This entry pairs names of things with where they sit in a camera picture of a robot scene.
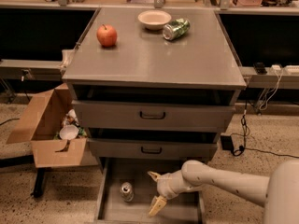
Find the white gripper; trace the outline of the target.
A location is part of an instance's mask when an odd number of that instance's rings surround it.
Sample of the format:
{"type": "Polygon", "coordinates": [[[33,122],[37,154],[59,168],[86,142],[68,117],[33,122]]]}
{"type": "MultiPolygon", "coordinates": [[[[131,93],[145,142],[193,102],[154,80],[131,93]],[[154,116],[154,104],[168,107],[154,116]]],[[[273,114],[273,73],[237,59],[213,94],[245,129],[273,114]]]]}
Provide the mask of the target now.
{"type": "Polygon", "coordinates": [[[161,196],[154,196],[149,208],[149,216],[156,216],[171,200],[185,192],[195,192],[203,184],[200,175],[184,171],[175,171],[160,175],[156,172],[148,171],[148,175],[157,183],[157,191],[161,196]]]}

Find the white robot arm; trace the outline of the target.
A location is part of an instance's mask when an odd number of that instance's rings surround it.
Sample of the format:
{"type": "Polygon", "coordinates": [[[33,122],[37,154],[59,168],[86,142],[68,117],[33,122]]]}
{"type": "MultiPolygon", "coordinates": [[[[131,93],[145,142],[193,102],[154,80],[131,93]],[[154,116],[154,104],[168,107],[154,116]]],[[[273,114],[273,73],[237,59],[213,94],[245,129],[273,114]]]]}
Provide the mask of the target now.
{"type": "Polygon", "coordinates": [[[270,176],[215,169],[195,160],[185,161],[174,173],[149,176],[159,193],[152,200],[151,217],[179,194],[207,184],[263,207],[263,224],[299,224],[299,160],[281,163],[270,176]]]}

